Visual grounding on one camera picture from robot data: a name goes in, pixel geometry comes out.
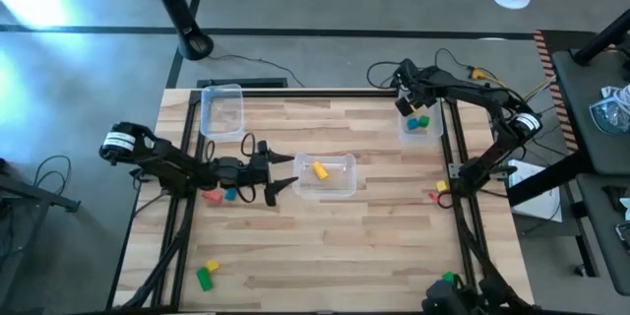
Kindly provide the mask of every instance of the clear plastic container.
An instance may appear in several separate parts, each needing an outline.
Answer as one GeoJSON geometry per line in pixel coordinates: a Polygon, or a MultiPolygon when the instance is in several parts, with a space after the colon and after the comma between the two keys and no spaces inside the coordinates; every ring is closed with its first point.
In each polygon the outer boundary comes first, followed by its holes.
{"type": "Polygon", "coordinates": [[[245,136],[243,91],[230,84],[201,93],[201,133],[215,142],[240,142],[245,136]]]}
{"type": "MultiPolygon", "coordinates": [[[[399,91],[398,97],[404,96],[406,93],[399,91]]],[[[435,143],[442,134],[444,134],[444,125],[442,123],[442,100],[438,99],[435,104],[430,108],[422,106],[417,112],[412,113],[410,116],[403,117],[403,115],[397,110],[396,114],[399,116],[399,139],[402,142],[421,142],[421,143],[435,143]],[[429,117],[429,125],[426,128],[415,128],[409,130],[407,127],[407,121],[410,118],[419,118],[421,116],[429,117]]]]}
{"type": "Polygon", "coordinates": [[[342,157],[312,157],[304,153],[295,155],[293,175],[298,180],[292,183],[293,191],[304,199],[349,198],[356,192],[356,159],[352,154],[342,157]],[[320,180],[313,170],[319,161],[328,177],[320,180]]]}

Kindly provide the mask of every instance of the colored block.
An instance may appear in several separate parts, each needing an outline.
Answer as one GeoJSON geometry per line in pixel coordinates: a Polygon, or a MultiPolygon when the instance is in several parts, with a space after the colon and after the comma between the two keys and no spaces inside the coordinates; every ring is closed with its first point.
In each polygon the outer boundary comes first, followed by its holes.
{"type": "Polygon", "coordinates": [[[206,262],[206,270],[212,273],[219,269],[219,262],[217,260],[210,260],[206,262]]]}
{"type": "Polygon", "coordinates": [[[213,204],[220,204],[223,201],[223,195],[217,190],[206,191],[204,192],[204,199],[213,204]]]}
{"type": "Polygon", "coordinates": [[[435,188],[437,188],[438,192],[442,193],[449,190],[449,185],[446,181],[438,181],[435,183],[435,188]]]}
{"type": "Polygon", "coordinates": [[[319,161],[313,162],[313,171],[315,171],[315,174],[321,180],[328,178],[328,172],[326,172],[326,169],[319,161]]]}
{"type": "Polygon", "coordinates": [[[233,201],[236,199],[236,188],[230,188],[225,192],[225,200],[226,201],[233,201]]]}
{"type": "Polygon", "coordinates": [[[455,282],[455,274],[453,272],[445,273],[444,275],[442,275],[442,281],[453,284],[455,282]]]}
{"type": "Polygon", "coordinates": [[[408,130],[413,130],[416,129],[417,127],[419,127],[419,123],[417,118],[409,118],[407,120],[407,129],[408,130]]]}
{"type": "Polygon", "coordinates": [[[197,279],[201,285],[203,291],[208,291],[213,288],[213,282],[210,280],[210,273],[205,268],[200,268],[197,271],[197,279]]]}
{"type": "Polygon", "coordinates": [[[421,116],[418,120],[417,120],[417,125],[420,128],[426,128],[429,126],[429,121],[431,120],[431,118],[429,118],[428,116],[421,116]]]}

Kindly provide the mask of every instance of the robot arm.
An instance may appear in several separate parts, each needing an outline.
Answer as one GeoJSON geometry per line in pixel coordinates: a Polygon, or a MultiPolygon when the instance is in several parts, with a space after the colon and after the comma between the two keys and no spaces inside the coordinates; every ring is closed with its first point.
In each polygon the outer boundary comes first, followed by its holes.
{"type": "Polygon", "coordinates": [[[459,178],[451,186],[451,193],[467,196],[481,189],[490,179],[492,168],[542,128],[532,109],[518,94],[508,89],[461,81],[437,67],[418,70],[409,59],[401,63],[394,78],[409,91],[396,100],[396,108],[403,116],[412,114],[423,105],[430,107],[440,97],[482,106],[490,115],[497,139],[481,157],[473,157],[460,167],[459,178]]]}
{"type": "Polygon", "coordinates": [[[236,188],[241,199],[252,202],[256,196],[254,186],[265,185],[265,202],[276,205],[276,195],[297,179],[271,180],[269,164],[293,160],[272,152],[266,141],[258,142],[257,150],[248,155],[245,163],[236,157],[219,157],[199,162],[165,140],[158,138],[148,127],[121,122],[114,124],[98,151],[101,158],[112,165],[118,162],[137,164],[143,173],[156,176],[162,188],[173,194],[184,192],[186,183],[203,189],[236,188]],[[240,188],[249,187],[253,197],[247,200],[240,188]]]}
{"type": "MultiPolygon", "coordinates": [[[[440,97],[466,101],[488,111],[497,132],[496,141],[481,157],[473,157],[460,166],[458,178],[450,186],[450,193],[454,196],[472,197],[490,179],[494,167],[542,127],[527,103],[505,88],[494,89],[461,81],[437,67],[418,70],[409,59],[401,63],[394,79],[399,87],[403,87],[401,90],[408,92],[396,101],[396,107],[403,116],[412,114],[423,105],[430,107],[440,97]],[[504,116],[506,111],[510,114],[508,117],[504,116]]],[[[493,310],[490,313],[495,313],[507,310],[499,307],[507,303],[510,313],[533,313],[535,309],[518,297],[478,246],[466,221],[456,216],[456,223],[463,231],[462,241],[487,274],[487,278],[479,283],[483,296],[477,294],[473,285],[464,285],[461,280],[456,284],[438,281],[426,292],[427,298],[422,302],[424,312],[428,315],[467,315],[485,313],[479,311],[490,308],[493,310]]]]}

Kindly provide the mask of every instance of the green cube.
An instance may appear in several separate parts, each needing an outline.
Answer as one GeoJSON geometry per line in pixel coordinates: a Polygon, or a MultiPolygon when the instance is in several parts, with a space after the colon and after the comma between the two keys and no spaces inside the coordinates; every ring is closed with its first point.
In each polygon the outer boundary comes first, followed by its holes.
{"type": "Polygon", "coordinates": [[[455,283],[455,274],[453,272],[447,272],[444,275],[442,275],[442,281],[446,281],[448,283],[454,284],[455,283]]]}
{"type": "Polygon", "coordinates": [[[417,120],[417,125],[420,128],[426,128],[429,126],[429,121],[430,118],[428,116],[421,116],[418,120],[417,120]]]}
{"type": "Polygon", "coordinates": [[[210,273],[206,270],[205,267],[202,267],[197,271],[197,279],[199,279],[199,284],[201,285],[201,289],[204,291],[208,291],[213,288],[213,282],[210,279],[210,273]]]}

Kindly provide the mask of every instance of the concrete floor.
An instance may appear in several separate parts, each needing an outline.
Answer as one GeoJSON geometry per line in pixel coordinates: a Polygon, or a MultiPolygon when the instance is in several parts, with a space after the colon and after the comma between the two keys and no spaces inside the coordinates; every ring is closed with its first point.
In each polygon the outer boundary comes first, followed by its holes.
{"type": "MultiPolygon", "coordinates": [[[[1,5],[0,25],[170,26],[159,0],[2,0],[1,5]]],[[[503,10],[491,0],[201,0],[197,18],[205,28],[599,31],[627,7],[627,0],[533,0],[520,12],[503,10]]],[[[535,44],[528,40],[264,36],[214,40],[214,55],[277,62],[308,87],[366,87],[370,63],[409,57],[418,65],[430,64],[439,47],[450,48],[462,62],[490,69],[520,93],[543,80],[535,44]]],[[[49,214],[26,256],[9,308],[41,306],[48,314],[66,314],[105,305],[135,191],[129,168],[109,166],[96,151],[114,122],[155,125],[176,45],[176,37],[169,34],[0,31],[0,157],[32,178],[42,159],[68,155],[74,170],[65,195],[83,201],[76,215],[54,210],[49,214]]],[[[461,78],[465,75],[447,56],[440,57],[440,65],[461,78]]],[[[239,60],[205,59],[185,61],[176,86],[194,88],[197,80],[205,79],[286,76],[239,60]]],[[[549,94],[537,96],[533,106],[550,107],[549,94]]],[[[557,123],[553,114],[544,120],[549,128],[557,123]]],[[[557,131],[541,141],[563,147],[557,131]]],[[[548,161],[559,158],[528,148],[548,161]]],[[[580,263],[572,238],[521,241],[537,304],[610,314],[630,305],[612,289],[598,252],[602,277],[580,279],[571,275],[571,266],[580,263]]]]}

